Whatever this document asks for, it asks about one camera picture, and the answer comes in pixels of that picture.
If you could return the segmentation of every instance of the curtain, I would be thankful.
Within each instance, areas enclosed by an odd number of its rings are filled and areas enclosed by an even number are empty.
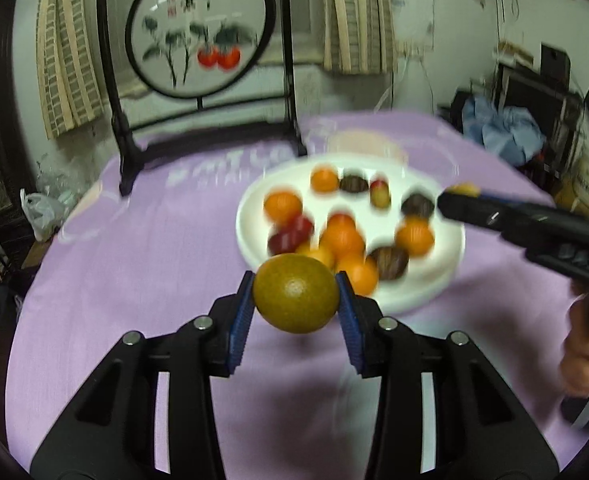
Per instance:
[[[379,74],[396,69],[390,0],[323,0],[326,70]]]
[[[102,114],[83,0],[39,0],[36,66],[49,139]]]

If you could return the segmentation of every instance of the round table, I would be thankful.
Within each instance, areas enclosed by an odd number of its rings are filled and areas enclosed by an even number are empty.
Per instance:
[[[335,140],[350,137],[347,130],[379,132],[390,142],[366,142],[366,150],[399,156],[400,146],[410,167],[444,186],[473,181],[549,201],[514,169],[429,116],[354,113],[302,120],[301,126],[311,153],[337,149]],[[239,199],[253,180],[291,157],[281,142],[193,155],[140,174],[125,200],[117,191],[118,161],[108,164],[53,242],[18,322],[6,426],[19,463],[29,468],[63,407],[122,334],[174,332],[206,313],[217,297],[236,291],[246,269],[234,229]],[[558,412],[557,367],[570,303],[568,280],[526,262],[496,234],[467,228],[454,282],[429,304],[398,317],[417,333],[469,333],[564,466],[585,443]],[[255,315],[241,367],[228,380],[212,380],[228,478],[362,478],[363,469],[347,460],[350,444],[335,420],[348,366],[336,320],[318,333],[293,336]],[[165,397],[162,378],[156,464],[163,470]]]

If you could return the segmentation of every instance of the plate of fruit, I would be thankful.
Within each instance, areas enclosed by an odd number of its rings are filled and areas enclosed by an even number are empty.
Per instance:
[[[442,191],[387,158],[300,158],[246,190],[236,219],[239,249],[255,272],[278,254],[312,257],[345,271],[355,293],[382,312],[402,312],[442,292],[463,258],[463,224],[435,208]]]

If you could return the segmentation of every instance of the wall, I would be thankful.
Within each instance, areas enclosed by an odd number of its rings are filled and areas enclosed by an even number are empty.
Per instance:
[[[36,79],[36,12],[38,0],[17,0],[14,26],[13,62],[18,111],[22,134],[38,186],[53,192],[67,187],[83,192],[98,177],[108,159],[116,153],[107,119],[48,140],[44,130]],[[434,105],[451,101],[458,86],[468,86],[470,78],[489,74],[494,64],[492,48],[496,44],[496,13],[494,0],[481,7],[473,0],[435,0],[435,49],[424,56],[424,65],[434,92]],[[418,9],[430,9],[419,13]],[[399,39],[408,39],[414,23],[417,41],[431,42],[429,23],[432,21],[432,0],[403,0],[395,6],[395,25]],[[248,95],[258,91],[281,88],[283,70],[259,67],[235,88],[230,95]],[[433,99],[422,65],[412,61],[403,81],[396,81],[396,108],[414,108],[431,112]],[[300,116],[318,115],[341,110],[371,110],[389,86],[387,76],[330,76],[317,66],[295,69],[298,112]],[[213,100],[225,98],[218,96]],[[124,100],[130,122],[147,120],[186,106],[181,102],[149,94],[138,100]],[[282,107],[267,106],[258,111],[242,109],[226,112],[224,122],[249,118],[273,118],[282,114]],[[191,125],[208,123],[212,116],[187,121]],[[185,128],[186,121],[167,124],[164,131]]]
[[[541,63],[541,43],[566,51],[571,58],[571,88],[583,94],[589,89],[589,0],[505,0],[506,22],[502,34],[535,56]],[[586,117],[586,149],[589,151],[589,118]]]

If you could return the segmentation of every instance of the human hand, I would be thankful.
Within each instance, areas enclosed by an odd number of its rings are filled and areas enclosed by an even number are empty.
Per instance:
[[[589,292],[571,306],[569,317],[571,332],[559,368],[570,396],[589,397]]]

